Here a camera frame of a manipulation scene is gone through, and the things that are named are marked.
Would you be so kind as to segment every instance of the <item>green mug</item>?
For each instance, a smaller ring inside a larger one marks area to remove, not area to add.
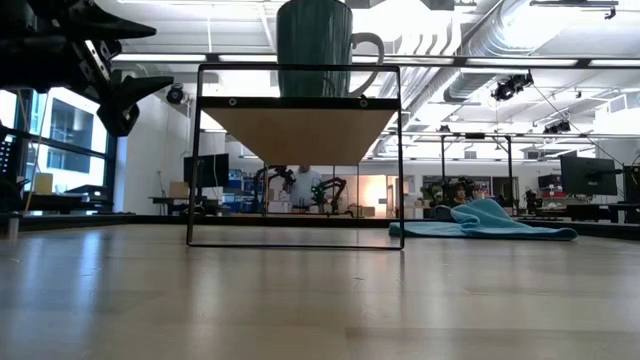
[[[278,64],[349,65],[351,51],[361,42],[378,47],[377,64],[384,60],[384,43],[376,34],[353,32],[353,13],[337,0],[291,0],[278,10]],[[349,71],[278,72],[283,97],[359,97],[377,72],[349,92]]]

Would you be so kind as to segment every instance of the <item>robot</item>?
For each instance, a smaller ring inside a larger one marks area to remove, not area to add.
[[[316,202],[316,205],[321,209],[324,207],[325,203],[325,194],[328,189],[337,187],[338,191],[333,195],[331,199],[331,214],[338,215],[340,211],[338,210],[338,199],[340,199],[340,194],[344,191],[344,188],[347,186],[347,180],[341,179],[339,177],[334,177],[329,180],[325,180],[318,185],[311,187],[311,192],[313,193],[313,201]]]
[[[268,175],[269,170],[275,170],[276,173],[273,175]],[[260,202],[258,200],[258,185],[264,181],[265,176],[267,177],[267,186],[269,185],[271,179],[274,179],[278,176],[282,177],[284,179],[284,182],[289,186],[293,185],[296,182],[293,171],[287,170],[286,166],[272,165],[258,170],[256,172],[256,175],[253,177],[253,201],[251,202],[251,209],[249,210],[249,212],[251,213],[257,213],[258,208],[261,207],[260,205],[264,204],[264,201]]]

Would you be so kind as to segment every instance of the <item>cardboard box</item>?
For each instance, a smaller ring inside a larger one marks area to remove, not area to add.
[[[376,216],[376,208],[374,206],[349,206],[348,210],[353,212],[353,215],[357,217]]]
[[[34,191],[39,195],[51,195],[53,193],[53,174],[37,173]]]
[[[186,182],[172,181],[169,183],[169,197],[185,199],[189,197],[189,184]]]

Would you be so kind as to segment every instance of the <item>computer monitor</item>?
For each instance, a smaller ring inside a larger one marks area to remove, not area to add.
[[[184,181],[191,184],[193,157],[184,158]],[[210,188],[229,185],[229,154],[198,156],[196,187]]]
[[[562,191],[580,195],[617,195],[613,160],[561,156]]]

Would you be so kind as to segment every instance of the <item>white wall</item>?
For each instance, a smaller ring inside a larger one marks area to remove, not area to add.
[[[245,172],[255,173],[263,164],[257,159],[240,159],[240,144],[238,142],[228,142],[227,151],[229,152],[229,167],[231,169],[242,169]],[[252,155],[246,148],[244,155]],[[321,174],[332,174],[331,166],[313,166]],[[355,175],[358,169],[355,166],[337,166],[336,175]],[[487,162],[463,162],[463,161],[447,161],[445,172],[447,176],[469,175],[469,176],[509,176],[509,170],[506,161],[487,163]],[[415,177],[415,188],[410,189],[411,192],[418,192],[422,186],[422,176],[439,176],[442,174],[440,162],[405,162],[404,175],[413,175]],[[526,191],[526,188],[538,188],[538,176],[560,174],[559,162],[514,162],[513,176],[518,178],[518,192],[520,199]],[[360,164],[360,175],[398,175],[398,166],[395,161],[376,161],[363,162]]]
[[[133,130],[118,139],[114,211],[154,215],[159,207],[149,197],[162,195],[160,177],[167,193],[170,181],[182,181],[191,121],[155,95],[138,106],[140,117]]]

